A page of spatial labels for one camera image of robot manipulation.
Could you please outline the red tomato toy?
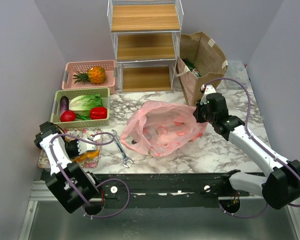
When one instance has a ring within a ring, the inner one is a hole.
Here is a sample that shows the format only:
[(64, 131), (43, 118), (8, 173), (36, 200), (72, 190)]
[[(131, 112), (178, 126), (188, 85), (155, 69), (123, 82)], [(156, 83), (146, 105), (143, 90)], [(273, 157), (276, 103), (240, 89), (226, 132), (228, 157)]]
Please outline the red tomato toy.
[(77, 115), (71, 110), (66, 110), (60, 115), (61, 122), (73, 122), (76, 118)]

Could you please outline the red bell pepper toy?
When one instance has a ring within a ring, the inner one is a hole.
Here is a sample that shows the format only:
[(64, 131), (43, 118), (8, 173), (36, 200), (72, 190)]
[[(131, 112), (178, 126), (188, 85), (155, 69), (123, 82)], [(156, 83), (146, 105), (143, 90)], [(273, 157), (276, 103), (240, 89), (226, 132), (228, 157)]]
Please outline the red bell pepper toy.
[(89, 113), (89, 117), (92, 120), (102, 120), (106, 119), (108, 116), (108, 110), (105, 107), (99, 106), (92, 108)]

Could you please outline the green lettuce toy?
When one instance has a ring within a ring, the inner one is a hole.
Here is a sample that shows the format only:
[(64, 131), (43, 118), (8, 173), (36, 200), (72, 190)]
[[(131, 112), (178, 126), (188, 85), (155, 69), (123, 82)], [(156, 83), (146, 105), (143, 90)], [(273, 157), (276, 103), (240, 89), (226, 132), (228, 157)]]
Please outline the green lettuce toy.
[(96, 107), (102, 107), (103, 100), (100, 94), (85, 94), (73, 98), (69, 102), (69, 110), (73, 112), (86, 112)]

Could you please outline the purple eggplant toy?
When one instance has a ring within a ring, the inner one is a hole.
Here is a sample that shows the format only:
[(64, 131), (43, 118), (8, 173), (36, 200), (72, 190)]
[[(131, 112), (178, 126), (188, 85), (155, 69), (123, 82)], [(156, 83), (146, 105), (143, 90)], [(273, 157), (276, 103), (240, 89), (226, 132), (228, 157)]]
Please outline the purple eggplant toy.
[(62, 116), (62, 114), (66, 111), (69, 110), (69, 99), (66, 96), (62, 96), (60, 98), (60, 108), (59, 108), (59, 113), (60, 116)]

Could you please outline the pink plastic bag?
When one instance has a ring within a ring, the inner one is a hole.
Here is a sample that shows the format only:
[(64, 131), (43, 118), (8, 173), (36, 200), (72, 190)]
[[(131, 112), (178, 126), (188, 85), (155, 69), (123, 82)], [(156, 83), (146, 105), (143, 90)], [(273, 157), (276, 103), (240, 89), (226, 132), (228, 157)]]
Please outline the pink plastic bag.
[(127, 120), (121, 143), (139, 154), (170, 155), (205, 134), (207, 123), (198, 123), (194, 106), (148, 100)]

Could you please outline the brown paper grocery bag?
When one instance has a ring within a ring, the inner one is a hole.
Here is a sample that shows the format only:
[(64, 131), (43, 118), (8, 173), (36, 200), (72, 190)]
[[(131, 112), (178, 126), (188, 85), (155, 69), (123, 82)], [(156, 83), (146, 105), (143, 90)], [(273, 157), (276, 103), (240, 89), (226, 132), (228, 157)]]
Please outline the brown paper grocery bag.
[[(201, 77), (196, 77), (183, 62), (183, 59), (191, 61)], [(204, 32), (181, 35), (176, 76), (179, 78), (187, 105), (195, 106), (203, 95), (201, 86), (211, 80), (224, 77), (227, 68), (228, 61), (225, 54), (216, 42)]]

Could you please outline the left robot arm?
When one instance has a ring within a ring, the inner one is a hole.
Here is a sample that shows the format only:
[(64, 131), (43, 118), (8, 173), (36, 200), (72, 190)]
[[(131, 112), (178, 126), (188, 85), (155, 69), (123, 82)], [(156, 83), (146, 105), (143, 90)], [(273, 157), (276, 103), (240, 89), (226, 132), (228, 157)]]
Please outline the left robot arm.
[(98, 143), (91, 135), (87, 139), (74, 136), (67, 141), (69, 134), (62, 133), (60, 128), (49, 121), (40, 126), (40, 133), (35, 136), (34, 144), (42, 149), (50, 165), (50, 177), (45, 184), (68, 213), (89, 205), (91, 198), (97, 197), (101, 185), (95, 181), (91, 173), (85, 172), (81, 166), (72, 161), (97, 150)]

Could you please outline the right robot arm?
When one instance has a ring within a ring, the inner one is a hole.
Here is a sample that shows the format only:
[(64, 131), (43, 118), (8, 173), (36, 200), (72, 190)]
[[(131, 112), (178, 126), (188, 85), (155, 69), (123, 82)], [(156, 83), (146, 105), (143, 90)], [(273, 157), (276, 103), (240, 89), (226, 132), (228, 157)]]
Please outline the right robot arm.
[(255, 137), (239, 117), (229, 114), (222, 94), (204, 94), (193, 115), (198, 123), (211, 124), (217, 134), (240, 148), (263, 173), (258, 176), (239, 170), (230, 172), (220, 183), (224, 195), (249, 192), (263, 197), (276, 210), (300, 198), (300, 162), (288, 160)]

